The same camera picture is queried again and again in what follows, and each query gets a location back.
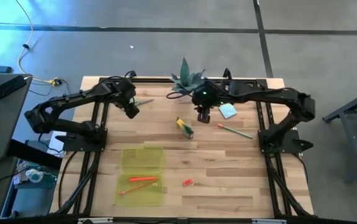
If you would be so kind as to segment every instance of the yellow object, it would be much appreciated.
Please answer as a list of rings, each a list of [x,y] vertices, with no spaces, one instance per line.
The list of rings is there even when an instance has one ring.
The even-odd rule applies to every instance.
[[[177,127],[181,129],[181,131],[183,132],[186,138],[188,139],[193,138],[193,131],[190,126],[186,125],[184,121],[179,117],[177,117],[176,123],[177,123]]]
[[[164,199],[163,178],[164,148],[159,146],[142,146],[125,149],[121,155],[122,174],[116,182],[115,204],[123,206],[161,205]],[[139,182],[131,182],[131,177],[156,177],[149,185],[120,195],[121,192],[133,189]]]

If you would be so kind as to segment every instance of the red eraser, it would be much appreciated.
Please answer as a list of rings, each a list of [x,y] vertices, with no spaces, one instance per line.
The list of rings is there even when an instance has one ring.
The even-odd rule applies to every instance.
[[[187,185],[192,184],[192,183],[193,183],[193,179],[188,179],[188,180],[184,180],[183,181],[183,185],[184,186],[187,186]]]

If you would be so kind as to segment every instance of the blue sticky note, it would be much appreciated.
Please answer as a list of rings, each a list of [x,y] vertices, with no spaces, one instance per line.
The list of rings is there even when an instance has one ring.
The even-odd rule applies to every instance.
[[[225,119],[228,119],[228,118],[236,115],[235,107],[230,103],[227,103],[225,105],[221,105],[219,107],[219,110],[220,110],[221,114],[223,115],[223,117]]]

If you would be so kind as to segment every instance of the wooden tabletop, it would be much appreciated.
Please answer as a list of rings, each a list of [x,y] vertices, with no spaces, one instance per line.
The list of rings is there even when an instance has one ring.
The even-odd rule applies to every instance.
[[[100,77],[83,77],[82,90],[90,89]],[[281,78],[268,78],[269,88],[282,88]],[[211,110],[210,124],[197,121],[190,99],[168,100],[173,83],[135,83],[136,99],[155,99],[140,105],[140,113],[129,119],[123,111],[109,107],[106,127],[108,140],[101,154],[93,197],[91,216],[97,217],[202,217],[254,218],[273,217],[264,156],[259,153],[257,131],[259,123],[256,103],[235,104],[237,115],[225,120],[218,109]],[[272,105],[275,122],[284,118],[288,108]],[[93,104],[75,109],[74,121],[91,119]],[[186,139],[176,127],[176,117],[189,124],[195,134]],[[223,123],[254,136],[244,138],[217,127]],[[154,207],[122,207],[114,204],[116,180],[120,174],[122,149],[141,144],[163,146],[165,151],[164,202]],[[71,152],[65,155],[60,174]],[[64,203],[78,184],[84,152],[78,152],[67,167],[62,183]],[[309,213],[313,213],[303,166],[291,154],[282,161],[287,186]],[[182,182],[194,184],[183,187]],[[58,209],[58,178],[51,212]],[[284,212],[282,195],[277,191],[280,209]],[[84,191],[83,209],[87,195]]]

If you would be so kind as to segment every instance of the potted plant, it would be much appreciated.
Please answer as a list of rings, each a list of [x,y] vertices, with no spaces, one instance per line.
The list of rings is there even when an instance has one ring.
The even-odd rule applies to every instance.
[[[203,83],[202,75],[205,69],[202,72],[191,73],[188,63],[185,58],[183,58],[183,63],[181,64],[180,78],[172,73],[172,80],[176,86],[172,88],[175,93],[181,93],[182,96],[189,95],[194,89]]]

